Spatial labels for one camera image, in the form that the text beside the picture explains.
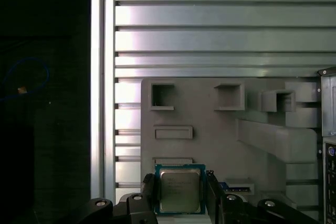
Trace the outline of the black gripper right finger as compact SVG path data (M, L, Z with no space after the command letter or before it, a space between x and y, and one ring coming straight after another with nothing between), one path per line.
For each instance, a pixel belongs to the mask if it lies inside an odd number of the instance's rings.
M253 206L239 196L225 193L212 170L206 172L206 209L211 223L317 223L276 199L262 199Z

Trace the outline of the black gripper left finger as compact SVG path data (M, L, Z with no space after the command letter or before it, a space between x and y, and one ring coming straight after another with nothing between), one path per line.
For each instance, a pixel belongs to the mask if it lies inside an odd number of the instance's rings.
M141 192L125 195L114 205L105 198L89 200L62 218L63 223L158 223L154 212L157 197L157 179L146 174Z

